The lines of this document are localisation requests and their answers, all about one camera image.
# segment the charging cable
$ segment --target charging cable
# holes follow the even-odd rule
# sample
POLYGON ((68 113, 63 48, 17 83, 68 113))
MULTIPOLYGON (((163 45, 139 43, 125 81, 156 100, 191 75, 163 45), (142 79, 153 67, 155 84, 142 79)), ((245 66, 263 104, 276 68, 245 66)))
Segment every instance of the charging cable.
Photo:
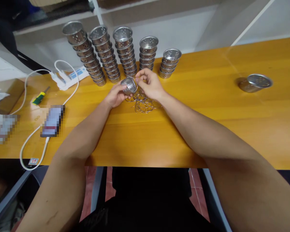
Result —
MULTIPOLYGON (((60 70, 57 68, 57 66, 56 66, 56 64, 57 64, 58 62, 64 62, 64 63, 68 64, 68 65, 73 69, 73 71, 75 72, 76 77, 77 77, 77 86, 76 86, 74 92, 71 94, 71 96, 70 96, 70 97, 69 97, 69 98, 68 98, 68 99, 63 103, 63 105, 65 105, 65 104, 70 100, 70 98, 75 94, 75 92, 77 91, 78 86, 79 86, 79 84, 80 84, 80 79, 79 79, 78 74, 77 74, 77 72, 75 71, 75 69, 74 69, 74 68, 73 68, 73 67, 72 67, 68 62, 66 62, 66 61, 64 61, 64 60, 57 60, 57 61, 55 61, 55 63, 54 63, 54 66, 55 66, 55 68, 57 69, 57 71, 58 71, 59 73, 61 73, 61 71, 60 71, 60 70)), ((50 72, 49 70, 46 70, 46 69, 39 69, 39 70, 33 71, 33 72, 31 72, 30 74, 28 74, 28 76, 26 77, 26 80, 25 80, 25 96, 24 96, 23 103, 22 103, 21 107, 20 107, 18 110, 16 110, 15 112, 13 112, 13 113, 11 113, 11 114, 14 114, 14 113, 18 112, 18 111, 23 107, 23 105, 24 105, 24 103, 25 103, 25 100, 26 100, 26 94, 27 94, 26 84, 27 84, 27 79, 28 79, 28 77, 29 77, 31 74, 33 74, 34 72, 42 71, 42 70, 48 71, 51 75, 54 75, 54 73, 52 73, 52 72, 50 72)), ((22 146, 22 148, 21 148, 21 150, 20 150, 20 153, 19 153, 20 164, 22 165, 22 167, 23 167, 25 170, 28 170, 28 171, 31 171, 31 170, 36 169, 36 168, 37 168, 37 167, 42 163, 42 161, 43 161, 43 159, 44 159, 45 152, 46 152, 47 144, 48 144, 49 139, 50 139, 50 137, 47 137, 47 138, 46 138, 46 141, 45 141, 45 145, 44 145, 44 149, 43 149, 43 153, 42 153, 42 157, 41 157, 41 159, 40 159, 40 162, 39 162, 39 163, 38 163, 34 168, 31 168, 31 169, 27 168, 27 167, 24 165, 24 163, 23 163, 23 151, 24 151, 24 148, 25 148, 27 142, 28 142, 29 139, 31 138, 31 136, 33 136, 33 134, 36 133, 36 132, 40 129, 40 127, 41 127, 41 126, 39 126, 37 129, 35 129, 35 130, 31 133, 31 135, 28 136, 28 138, 27 138, 26 141, 24 142, 24 144, 23 144, 23 146, 22 146)))

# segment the wooden table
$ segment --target wooden table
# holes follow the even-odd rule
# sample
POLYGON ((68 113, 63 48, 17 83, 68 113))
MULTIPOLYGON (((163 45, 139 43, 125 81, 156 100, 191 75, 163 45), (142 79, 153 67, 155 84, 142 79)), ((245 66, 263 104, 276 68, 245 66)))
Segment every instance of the wooden table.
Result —
MULTIPOLYGON (((158 72, 161 58, 155 61, 158 72)), ((261 153, 276 169, 290 169, 290 38, 230 48, 184 54, 169 79, 160 79, 173 96, 217 120, 261 153), (240 78, 261 73, 274 81, 273 87, 245 93, 240 78)), ((51 138, 43 165, 49 165, 68 133, 89 115, 113 85, 96 86, 90 77, 80 82, 66 105, 58 137, 51 138)), ((47 107, 62 104, 75 87, 58 90, 49 75, 28 80, 28 96, 20 121, 9 141, 0 145, 0 158, 19 158, 25 139, 44 122, 47 107), (44 106, 31 101, 50 86, 44 106)), ((17 109, 23 97, 14 109, 17 109)), ((134 167, 205 168, 198 155, 186 145, 163 109, 136 114, 133 103, 113 109, 87 165, 134 167)), ((24 150, 24 158, 40 158, 45 138, 37 132, 24 150)))

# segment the phone screen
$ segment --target phone screen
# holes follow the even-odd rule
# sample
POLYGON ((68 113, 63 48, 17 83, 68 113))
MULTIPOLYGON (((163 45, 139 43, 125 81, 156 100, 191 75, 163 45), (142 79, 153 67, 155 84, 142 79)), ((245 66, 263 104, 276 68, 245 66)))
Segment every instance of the phone screen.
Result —
POLYGON ((64 105, 52 106, 42 128, 41 137, 56 137, 64 113, 64 105))

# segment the tile floor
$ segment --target tile floor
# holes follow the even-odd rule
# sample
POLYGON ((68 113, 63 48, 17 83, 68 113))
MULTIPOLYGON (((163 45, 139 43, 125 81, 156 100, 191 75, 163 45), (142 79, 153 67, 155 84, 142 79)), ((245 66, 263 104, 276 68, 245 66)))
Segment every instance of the tile floor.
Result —
MULTIPOLYGON (((87 173, 86 176, 86 192, 85 192, 85 199, 83 205, 83 211, 81 215, 81 221, 90 214, 90 207, 91 207, 91 194, 92 194, 92 187, 94 182, 94 177, 96 173, 96 167, 85 167, 85 171, 87 173)), ((203 193, 203 188, 201 185, 201 180, 198 174, 197 169, 190 169, 190 185, 192 196, 190 200, 196 210, 202 214, 208 221, 209 216, 207 212, 207 206, 205 202, 205 197, 203 193)), ((107 167, 107 176, 106 176, 106 194, 105 194, 105 201, 111 199, 115 196, 116 190, 112 187, 112 167, 107 167)))

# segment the perforated metal cup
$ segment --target perforated metal cup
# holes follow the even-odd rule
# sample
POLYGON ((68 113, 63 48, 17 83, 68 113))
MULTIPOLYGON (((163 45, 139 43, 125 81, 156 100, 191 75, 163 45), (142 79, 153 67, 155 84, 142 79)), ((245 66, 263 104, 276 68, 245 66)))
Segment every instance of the perforated metal cup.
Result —
POLYGON ((134 69, 132 71, 127 72, 126 70, 124 71, 126 76, 133 76, 134 74, 136 74, 138 72, 137 69, 134 69))
POLYGON ((99 83, 105 78, 105 76, 103 74, 100 78, 97 78, 97 76, 91 76, 91 78, 93 79, 94 82, 99 83))
POLYGON ((101 82, 96 83, 97 86, 104 86, 106 84, 106 78, 104 78, 101 82))
POLYGON ((113 84, 117 84, 118 82, 120 82, 120 76, 119 77, 117 77, 117 78, 115 78, 115 79, 110 79, 109 78, 109 81, 111 82, 111 83, 113 83, 113 84))
POLYGON ((91 48, 91 42, 89 39, 86 39, 85 42, 81 43, 80 45, 73 45, 73 49, 77 52, 84 52, 89 48, 91 48))
POLYGON ((124 55, 118 54, 119 58, 122 60, 128 59, 133 55, 134 55, 134 49, 132 49, 132 51, 130 51, 129 53, 124 54, 124 55))
POLYGON ((88 56, 85 56, 85 57, 80 57, 81 61, 83 63, 88 63, 90 61, 93 61, 95 58, 96 58, 96 54, 95 53, 91 53, 89 54, 88 56))
POLYGON ((246 80, 239 83, 241 90, 249 93, 267 89, 273 85, 273 81, 267 76, 261 74, 251 74, 246 80))
POLYGON ((168 65, 176 64, 178 63, 180 57, 181 51, 175 48, 171 48, 164 51, 162 62, 168 65))
POLYGON ((93 47, 90 47, 88 48, 88 50, 86 51, 83 51, 83 52, 78 52, 76 51, 76 54, 79 56, 79 57, 86 57, 86 56, 89 56, 91 53, 93 53, 93 47))
POLYGON ((89 34, 89 38, 91 39, 92 43, 96 45, 101 45, 107 42, 110 38, 110 35, 107 33, 107 26, 100 25, 92 29, 89 34))
POLYGON ((142 64, 140 63, 140 69, 144 69, 144 68, 148 68, 148 69, 153 69, 154 67, 154 63, 151 63, 151 64, 142 64))
POLYGON ((163 73, 166 73, 166 74, 172 73, 172 72, 174 72, 174 70, 175 70, 175 68, 173 68, 173 69, 164 69, 164 68, 160 67, 160 71, 163 72, 163 73))
POLYGON ((112 43, 110 42, 110 40, 108 40, 105 43, 103 43, 101 45, 95 45, 94 47, 96 49, 96 52, 102 53, 102 52, 109 50, 112 47, 112 43))
POLYGON ((93 68, 93 67, 95 67, 95 66, 97 66, 99 64, 99 61, 98 61, 98 59, 94 59, 94 60, 89 61, 87 63, 85 63, 85 62, 83 62, 83 63, 84 63, 84 66, 86 68, 93 68))
POLYGON ((126 47, 124 49, 117 49, 117 53, 119 55, 126 55, 129 52, 131 52, 133 50, 133 43, 129 45, 129 47, 126 47))
POLYGON ((149 60, 144 60, 144 59, 140 58, 141 64, 152 64, 154 61, 155 61, 155 58, 151 58, 149 60))
POLYGON ((90 72, 88 69, 87 69, 87 72, 89 73, 89 75, 91 75, 91 77, 96 77, 97 79, 102 77, 102 75, 104 75, 103 71, 102 71, 102 68, 99 68, 97 71, 95 72, 90 72))
POLYGON ((96 72, 96 71, 98 71, 99 69, 101 68, 101 65, 100 65, 100 63, 98 63, 96 66, 94 66, 94 67, 91 67, 91 68, 87 68, 87 71, 89 71, 89 72, 96 72))
POLYGON ((62 27, 62 33, 67 37, 71 45, 80 45, 87 39, 87 33, 79 21, 71 21, 62 27))
POLYGON ((97 53, 97 54, 98 54, 98 57, 100 58, 106 58, 114 54, 114 49, 111 47, 109 50, 106 50, 105 52, 97 53))
POLYGON ((176 68, 176 66, 177 66, 177 63, 168 65, 168 64, 165 64, 165 63, 161 62, 161 67, 164 68, 164 69, 169 69, 170 70, 170 69, 176 68))
POLYGON ((119 72, 119 68, 115 69, 114 71, 111 71, 111 72, 106 72, 106 75, 108 76, 112 76, 112 75, 115 75, 119 72))
POLYGON ((116 73, 116 74, 114 74, 114 75, 107 75, 107 77, 109 78, 109 79, 116 79, 117 77, 119 77, 120 76, 120 72, 118 72, 118 73, 116 73))
POLYGON ((133 61, 135 55, 133 54, 131 57, 127 58, 127 59, 120 59, 120 63, 122 64, 127 64, 127 63, 130 63, 131 61, 133 61))
POLYGON ((134 82, 134 78, 131 76, 126 77, 125 79, 122 80, 120 83, 121 85, 126 85, 127 87, 123 90, 125 95, 130 95, 136 92, 137 86, 134 82))
POLYGON ((113 32, 113 38, 117 49, 126 48, 132 43, 132 29, 126 26, 119 27, 113 32))
POLYGON ((122 64, 122 66, 123 66, 124 68, 130 68, 130 67, 132 67, 132 66, 135 64, 135 62, 136 62, 136 60, 135 60, 135 58, 134 58, 134 59, 131 60, 129 63, 122 64))
POLYGON ((164 72, 162 72, 160 69, 159 69, 159 77, 161 77, 161 78, 163 78, 163 79, 167 79, 167 78, 169 78, 172 74, 173 74, 173 72, 171 72, 171 73, 164 73, 164 72))
POLYGON ((105 70, 106 72, 111 72, 111 71, 116 70, 117 68, 118 68, 118 64, 116 63, 116 64, 114 64, 113 66, 110 66, 110 67, 108 67, 108 68, 105 68, 105 67, 104 67, 104 70, 105 70))
POLYGON ((133 70, 135 70, 135 69, 137 69, 138 67, 136 66, 136 63, 134 63, 131 67, 129 67, 129 68, 123 68, 124 69, 124 71, 126 71, 126 72, 130 72, 130 71, 133 71, 133 70))
POLYGON ((104 68, 112 67, 112 66, 114 66, 115 64, 117 64, 117 60, 116 60, 116 59, 115 59, 115 60, 112 60, 112 61, 109 62, 109 63, 102 63, 102 65, 103 65, 104 68))
POLYGON ((110 55, 109 57, 106 58, 100 58, 102 63, 109 63, 112 60, 115 60, 115 54, 110 55))
POLYGON ((140 52, 140 58, 144 59, 144 60, 150 60, 152 58, 155 58, 156 53, 150 54, 150 55, 145 55, 143 53, 140 52))
POLYGON ((147 36, 140 41, 140 52, 145 55, 153 54, 157 51, 159 40, 154 36, 147 36))

